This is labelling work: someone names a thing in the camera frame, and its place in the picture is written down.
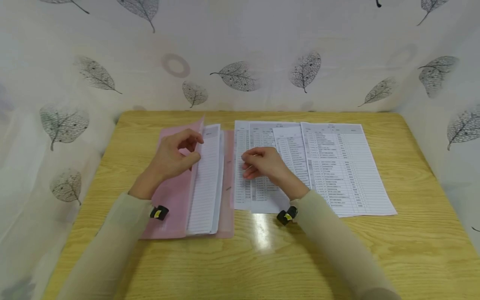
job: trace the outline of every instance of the left hand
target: left hand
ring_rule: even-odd
[[[192,129],[163,137],[150,165],[138,176],[129,195],[139,199],[151,199],[162,182],[180,175],[200,160],[200,154],[195,152],[197,143],[203,144],[204,139]],[[179,152],[183,148],[191,153],[183,155]]]

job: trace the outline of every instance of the stack of papers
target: stack of papers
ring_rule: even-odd
[[[220,124],[205,126],[202,135],[204,143],[197,147],[202,159],[198,162],[193,186],[187,236],[215,234],[218,231],[225,157],[224,136]]]
[[[275,147],[287,167],[339,217],[396,215],[359,124],[235,121],[235,209],[279,213],[288,197],[266,177],[245,180],[241,155]]]

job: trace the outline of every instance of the gray leaf pattern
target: gray leaf pattern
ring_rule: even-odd
[[[85,56],[79,56],[75,62],[80,68],[80,74],[92,87],[102,90],[112,90],[119,94],[115,89],[115,82],[108,71],[98,62]]]
[[[50,182],[50,191],[60,201],[78,201],[78,204],[82,205],[80,202],[82,175],[79,171],[69,168]]]
[[[480,104],[465,110],[450,121],[447,128],[448,146],[480,137]]]
[[[249,65],[245,61],[231,63],[220,72],[213,72],[222,78],[223,82],[229,87],[243,92],[251,92],[260,88],[260,82],[254,78],[253,73],[249,70]]]
[[[158,11],[158,1],[159,0],[117,0],[117,2],[129,12],[147,20],[153,28],[153,33],[155,33],[155,27],[153,26],[152,19]]]
[[[373,87],[371,91],[368,92],[365,97],[365,102],[363,104],[376,102],[390,96],[396,88],[395,77],[388,77],[383,79],[376,86]]]
[[[78,5],[75,1],[73,0],[40,0],[42,2],[46,2],[46,3],[54,3],[54,4],[60,4],[60,3],[73,3],[75,4],[79,9],[81,9],[82,11],[84,11],[85,13],[87,14],[90,14],[89,12],[87,12],[86,10],[84,10],[80,5]]]
[[[429,98],[435,98],[442,89],[446,75],[453,71],[459,59],[453,56],[438,57],[427,65],[419,67],[423,69],[419,75],[420,82],[425,87]]]
[[[51,151],[56,142],[67,144],[75,141],[89,123],[88,112],[53,104],[47,104],[40,109],[40,119],[43,129],[52,140]]]
[[[431,12],[433,12],[433,10],[439,8],[442,4],[445,4],[447,2],[448,2],[448,0],[421,0],[421,7],[424,11],[427,12],[427,14],[425,15],[425,17],[423,17],[423,19],[420,21],[420,23],[417,24],[417,26],[422,24],[423,21],[425,21],[425,19],[427,18],[427,16]]]
[[[322,59],[320,54],[316,51],[310,52],[306,56],[299,58],[298,63],[290,71],[288,78],[294,86],[303,88],[306,93],[305,87],[312,83],[320,70],[320,64]]]
[[[192,105],[190,108],[194,105],[202,104],[208,99],[207,90],[191,81],[183,82],[181,88],[185,98],[187,98],[188,102]]]

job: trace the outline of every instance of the white backdrop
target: white backdrop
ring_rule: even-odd
[[[41,297],[129,109],[397,110],[480,249],[480,139],[458,143],[463,130],[446,149],[450,119],[479,103],[478,1],[75,2],[89,13],[0,0],[4,299]],[[66,173],[74,188],[52,192]]]

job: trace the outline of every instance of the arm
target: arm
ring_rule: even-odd
[[[152,198],[165,180],[180,175],[200,160],[194,152],[202,136],[192,130],[162,139],[155,157],[129,193],[113,204],[100,231],[88,245],[63,285],[58,300],[113,299],[123,270],[148,223]],[[192,153],[182,155],[187,148]]]
[[[282,161],[275,148],[254,148],[242,156],[246,179],[267,176],[298,210],[295,220],[326,255],[355,299],[400,300],[368,249],[338,218],[322,196],[310,191]]]

